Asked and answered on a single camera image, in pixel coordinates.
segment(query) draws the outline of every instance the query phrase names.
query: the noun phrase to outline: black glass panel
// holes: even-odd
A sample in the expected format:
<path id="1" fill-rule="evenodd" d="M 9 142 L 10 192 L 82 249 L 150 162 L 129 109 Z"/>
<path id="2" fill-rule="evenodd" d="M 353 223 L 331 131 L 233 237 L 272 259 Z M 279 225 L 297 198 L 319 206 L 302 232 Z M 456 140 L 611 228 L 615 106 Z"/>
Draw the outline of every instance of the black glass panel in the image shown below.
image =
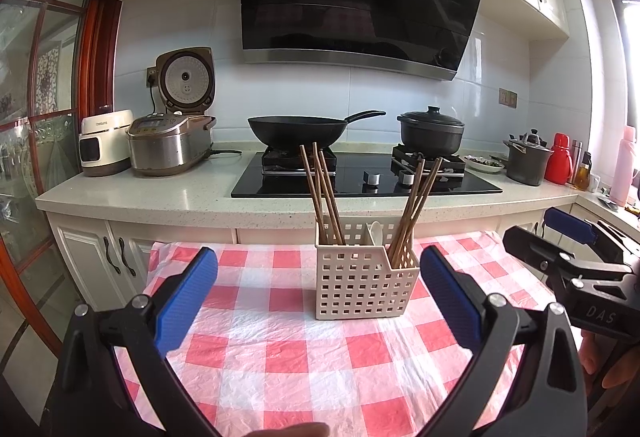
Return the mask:
<path id="1" fill-rule="evenodd" d="M 78 143 L 80 146 L 80 160 L 85 162 L 100 159 L 100 144 L 98 138 L 85 138 Z"/>
<path id="2" fill-rule="evenodd" d="M 400 186 L 393 173 L 391 154 L 351 154 L 338 152 L 336 175 L 331 178 L 336 196 L 339 197 L 395 197 L 409 195 L 411 188 Z M 364 172 L 380 174 L 380 185 L 366 186 L 362 180 Z M 462 179 L 437 182 L 432 195 L 467 195 L 500 193 L 497 186 L 469 172 Z M 306 178 L 302 176 L 262 175 L 262 153 L 249 163 L 236 183 L 231 197 L 300 197 L 309 196 Z"/>
<path id="3" fill-rule="evenodd" d="M 242 0 L 242 46 L 356 52 L 457 70 L 479 1 Z"/>

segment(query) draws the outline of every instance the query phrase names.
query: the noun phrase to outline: wooden chopsticks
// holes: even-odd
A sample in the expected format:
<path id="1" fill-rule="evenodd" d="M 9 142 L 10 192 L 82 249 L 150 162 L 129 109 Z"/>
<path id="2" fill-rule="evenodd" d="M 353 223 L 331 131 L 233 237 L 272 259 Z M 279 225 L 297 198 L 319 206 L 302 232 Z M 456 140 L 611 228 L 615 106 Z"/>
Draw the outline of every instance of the wooden chopsticks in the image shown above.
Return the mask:
<path id="1" fill-rule="evenodd" d="M 418 170 L 415 173 L 411 193 L 407 199 L 398 227 L 396 227 L 394 238 L 387 251 L 389 263 L 391 264 L 392 269 L 398 269 L 400 266 L 403 248 L 405 247 L 409 236 L 413 232 L 415 224 L 418 221 L 418 217 L 420 217 L 422 208 L 424 208 L 424 204 L 427 201 L 427 197 L 431 193 L 431 189 L 436 182 L 436 177 L 441 164 L 442 157 L 438 157 L 433 163 L 433 167 L 429 173 L 429 178 L 427 181 L 422 183 L 422 186 L 420 186 L 422 172 L 424 170 L 424 160 L 421 160 L 418 163 Z"/>
<path id="2" fill-rule="evenodd" d="M 314 179 L 311 174 L 311 168 L 309 167 L 309 161 L 306 158 L 305 146 L 303 144 L 300 145 L 300 157 L 302 158 L 302 162 L 305 165 L 306 171 L 306 182 L 309 186 L 309 191 L 311 192 L 311 200 L 314 203 L 314 210 L 316 211 L 316 221 L 318 221 L 318 232 L 319 232 L 319 240 L 323 245 L 327 244 L 326 239 L 326 231 L 324 229 L 324 219 L 322 218 L 322 195 L 320 194 L 320 181 L 316 181 L 318 187 L 314 184 Z"/>
<path id="3" fill-rule="evenodd" d="M 309 191 L 311 192 L 311 199 L 314 202 L 316 220 L 319 225 L 320 243 L 333 243 L 332 240 L 328 240 L 326 230 L 324 229 L 324 218 L 322 216 L 322 195 L 324 194 L 324 200 L 326 202 L 327 210 L 329 211 L 329 218 L 331 219 L 335 241 L 338 245 L 344 245 L 344 232 L 342 230 L 342 224 L 340 223 L 338 207 L 335 202 L 334 187 L 331 184 L 331 178 L 329 177 L 326 161 L 324 160 L 324 153 L 318 150 L 317 143 L 313 144 L 313 153 L 314 170 L 316 172 L 315 179 L 312 175 L 308 159 L 306 158 L 305 147 L 304 145 L 300 145 L 300 156 L 302 157 L 305 165 L 306 181 L 309 186 Z"/>

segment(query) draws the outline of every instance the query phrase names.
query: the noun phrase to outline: electrical outlet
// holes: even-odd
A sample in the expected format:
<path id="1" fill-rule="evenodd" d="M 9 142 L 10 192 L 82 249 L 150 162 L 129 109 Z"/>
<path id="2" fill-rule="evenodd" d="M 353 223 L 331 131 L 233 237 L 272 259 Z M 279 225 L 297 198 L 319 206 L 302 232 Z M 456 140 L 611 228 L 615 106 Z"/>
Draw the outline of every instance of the electrical outlet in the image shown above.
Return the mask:
<path id="1" fill-rule="evenodd" d="M 498 92 L 498 103 L 515 109 L 518 106 L 518 95 L 507 89 L 500 89 Z"/>
<path id="2" fill-rule="evenodd" d="M 146 68 L 146 86 L 149 89 L 158 86 L 158 70 L 155 67 Z"/>

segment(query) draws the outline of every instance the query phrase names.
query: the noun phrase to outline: glass bottle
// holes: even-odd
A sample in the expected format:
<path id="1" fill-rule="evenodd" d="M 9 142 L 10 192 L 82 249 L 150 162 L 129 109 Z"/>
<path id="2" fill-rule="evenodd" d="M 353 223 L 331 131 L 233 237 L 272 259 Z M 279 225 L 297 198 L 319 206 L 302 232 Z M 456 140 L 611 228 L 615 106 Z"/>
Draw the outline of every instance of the glass bottle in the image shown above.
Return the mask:
<path id="1" fill-rule="evenodd" d="M 575 174 L 574 186 L 578 190 L 586 192 L 589 189 L 589 179 L 591 176 L 591 154 L 585 152 L 582 156 L 582 162 L 578 166 L 578 172 Z"/>

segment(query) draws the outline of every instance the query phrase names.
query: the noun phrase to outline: red thermos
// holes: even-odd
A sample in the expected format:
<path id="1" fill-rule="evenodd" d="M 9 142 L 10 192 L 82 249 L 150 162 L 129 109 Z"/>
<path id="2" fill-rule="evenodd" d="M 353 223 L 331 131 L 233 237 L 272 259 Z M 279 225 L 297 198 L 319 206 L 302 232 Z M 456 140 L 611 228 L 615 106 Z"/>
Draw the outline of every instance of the red thermos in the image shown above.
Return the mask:
<path id="1" fill-rule="evenodd" d="M 545 179 L 556 184 L 566 184 L 574 172 L 569 153 L 569 136 L 556 134 L 552 154 L 546 163 Z"/>

